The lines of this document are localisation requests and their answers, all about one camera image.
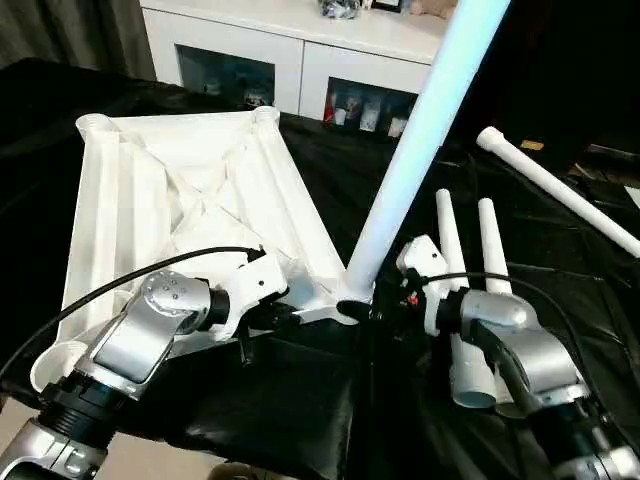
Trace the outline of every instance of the white plastic pipe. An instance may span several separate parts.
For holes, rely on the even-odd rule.
[[[640,240],[505,140],[500,131],[493,127],[485,128],[478,135],[477,143],[485,150],[498,155],[502,160],[600,230],[631,255],[636,258],[640,257]]]
[[[444,141],[510,0],[461,0],[376,196],[341,288],[369,299],[411,202]]]
[[[483,198],[478,202],[478,212],[480,214],[480,237],[482,238],[482,258],[484,260],[484,271],[509,275],[507,261],[502,250],[502,240],[498,229],[498,219],[493,208],[493,201],[490,198]],[[504,280],[487,278],[485,280],[487,292],[491,293],[511,293],[511,284]]]
[[[436,192],[440,250],[451,272],[465,272],[458,226],[448,190]],[[452,279],[455,290],[469,287],[465,277]],[[451,396],[458,405],[467,408],[490,408],[496,402],[493,372],[487,366],[484,353],[478,347],[463,342],[459,334],[451,335]]]
[[[480,236],[482,239],[482,258],[484,260],[484,271],[488,273],[498,273],[509,275],[507,261],[504,258],[502,249],[502,239],[498,228],[496,211],[493,208],[493,201],[483,198],[478,202],[478,213],[480,214]],[[485,280],[487,292],[511,295],[511,283],[505,280],[495,280],[487,278]],[[509,418],[521,418],[518,407],[513,402],[513,398],[507,389],[507,385],[496,370],[494,375],[496,388],[496,411]]]

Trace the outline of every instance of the item on cabinet shelf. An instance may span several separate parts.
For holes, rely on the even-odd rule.
[[[333,92],[329,95],[327,95],[327,100],[326,103],[324,105],[324,115],[322,117],[322,121],[323,122],[332,122],[333,121],[333,115],[334,115],[334,111],[336,109],[336,99],[337,99],[338,95]]]
[[[360,0],[319,0],[322,15],[328,18],[356,18]]]
[[[204,93],[211,96],[222,95],[222,82],[219,78],[208,78],[204,84]]]
[[[378,125],[378,119],[380,118],[380,106],[382,99],[376,95],[365,103],[362,110],[362,117],[360,118],[360,130],[365,132],[375,132]]]
[[[345,118],[347,118],[347,111],[344,108],[336,108],[336,113],[333,115],[333,123],[344,125]]]
[[[413,0],[410,11],[413,15],[435,15],[448,20],[457,4],[457,0]]]
[[[402,10],[402,0],[373,0],[371,8],[388,10],[390,12],[400,12]]]
[[[249,107],[270,106],[273,101],[269,92],[261,88],[248,88],[244,92],[244,103]]]
[[[347,112],[345,126],[357,130],[360,125],[360,115],[362,114],[362,90],[349,88],[345,96],[344,105]]]
[[[391,125],[389,126],[388,135],[392,138],[398,138],[404,132],[404,128],[407,126],[406,118],[393,117],[391,119]]]

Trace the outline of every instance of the black cloth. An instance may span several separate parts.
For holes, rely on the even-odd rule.
[[[42,78],[55,90],[41,88]],[[2,362],[59,310],[82,164],[75,119],[90,112],[179,114],[230,106],[178,87],[39,61],[1,71],[0,91],[0,221],[11,281]],[[346,263],[395,144],[291,115],[282,116],[280,131]],[[640,212],[622,187],[565,181],[640,235]],[[438,188],[452,192],[469,270],[482,269],[477,200],[493,198],[510,273],[565,309],[579,333],[581,367],[640,443],[636,264],[495,158],[452,141],[439,152],[378,278],[382,320],[358,327],[327,320],[260,337],[252,342],[250,366],[241,364],[237,344],[167,362],[123,429],[303,480],[551,478],[524,425],[452,403],[447,339],[426,338],[395,309],[394,258],[416,235],[437,241]],[[573,351],[566,326],[545,300],[517,286],[514,291]],[[3,390],[39,405],[28,371],[53,335],[28,350]]]

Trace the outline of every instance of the white cabinet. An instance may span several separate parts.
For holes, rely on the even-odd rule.
[[[302,40],[156,10],[144,9],[143,13],[159,81],[192,87],[187,81],[191,80],[200,82],[206,91],[207,85],[214,88],[206,83],[213,82],[207,80],[207,75],[213,75],[208,72],[212,64],[222,64],[224,56],[244,59],[249,72],[245,77],[253,73],[266,77],[258,93],[266,84],[272,90],[266,95],[272,96],[276,108],[298,113]]]
[[[329,20],[317,0],[140,3],[158,80],[319,120],[379,104],[376,131],[387,132],[406,120],[446,29],[440,18],[381,10]]]
[[[322,120],[332,79],[417,94],[429,65],[306,42],[300,115]]]

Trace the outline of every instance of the black cable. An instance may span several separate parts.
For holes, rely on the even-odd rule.
[[[507,418],[505,420],[507,431],[509,432],[509,441],[513,445],[513,454],[516,457],[516,468],[518,469],[518,479],[528,480],[529,474],[527,472],[527,464],[524,461],[522,455],[522,445],[520,445],[520,438],[518,432],[518,423],[512,419]]]
[[[102,287],[95,289],[94,291],[88,293],[87,295],[80,298],[79,300],[76,300],[67,308],[62,310],[58,315],[53,317],[51,320],[49,320],[44,325],[42,325],[38,330],[36,330],[35,333],[33,333],[22,345],[20,345],[20,347],[18,347],[18,349],[15,352],[13,352],[13,354],[5,362],[2,368],[0,368],[0,385],[2,385],[2,378],[6,375],[9,368],[11,368],[11,365],[18,359],[18,357],[20,357],[20,355],[27,349],[29,345],[31,345],[33,341],[35,341],[38,337],[43,335],[51,327],[60,323],[60,321],[62,321],[64,318],[71,315],[73,312],[84,307],[87,303],[91,302],[92,300],[95,300],[96,298],[107,293],[108,291],[113,290],[114,288],[119,287],[120,285],[124,285],[125,283],[128,283],[132,280],[135,280],[138,277],[142,277],[143,275],[154,272],[164,267],[168,267],[169,265],[173,265],[174,263],[182,262],[183,260],[188,260],[189,258],[200,257],[202,255],[209,255],[212,253],[245,253],[247,254],[247,256],[249,256],[249,259],[248,259],[249,261],[251,261],[251,258],[255,258],[256,256],[261,256],[264,254],[264,252],[262,251],[255,250],[252,248],[245,248],[245,247],[202,248],[200,250],[194,250],[193,252],[187,252],[187,253],[183,253],[182,255],[176,255],[175,257],[167,258],[166,260],[153,263],[147,267],[144,267],[134,272],[123,275],[122,277],[117,278],[112,282],[109,282],[106,285],[103,285]]]
[[[553,297],[551,295],[549,295],[547,292],[545,292],[544,290],[542,290],[539,287],[536,287],[535,285],[526,282],[524,280],[520,280],[519,278],[513,278],[510,277],[508,275],[501,275],[499,273],[490,273],[490,272],[458,272],[458,273],[444,273],[442,275],[434,275],[432,277],[421,277],[421,285],[427,285],[431,282],[436,282],[438,280],[450,280],[452,278],[461,278],[461,277],[466,277],[466,278],[491,278],[491,279],[495,279],[495,280],[504,280],[510,283],[515,283],[516,285],[520,285],[522,287],[525,287],[529,290],[531,290],[532,292],[537,293],[538,295],[540,295],[542,298],[544,298],[553,308],[554,310],[558,313],[558,315],[560,316],[560,319],[562,320],[562,322],[565,324],[565,326],[567,327],[567,333],[569,334],[569,341],[571,342],[576,356],[578,357],[578,363],[582,365],[582,369],[581,369],[581,373],[584,376],[587,385],[589,386],[589,388],[591,389],[591,394],[593,395],[593,397],[595,398],[595,400],[602,405],[602,407],[610,414],[612,415],[612,411],[611,409],[606,407],[606,404],[602,401],[602,394],[600,392],[600,389],[598,387],[598,385],[596,384],[596,382],[593,380],[593,377],[591,376],[591,372],[589,371],[589,369],[587,368],[587,364],[585,363],[585,355],[584,355],[584,350],[582,348],[582,344],[580,343],[579,340],[579,336],[578,336],[578,332],[576,331],[575,327],[573,326],[573,324],[571,323],[571,321],[569,320],[569,316],[565,313],[565,311],[562,309],[562,307],[558,304],[558,302],[556,302]],[[623,438],[623,440],[627,443],[627,445],[635,452],[636,455],[639,455],[639,450],[638,447],[635,443],[635,441],[633,439],[631,439],[631,437],[622,429],[620,428],[620,425],[618,424],[618,422],[614,422],[616,425],[616,429],[618,430],[618,433],[620,434],[620,436]]]

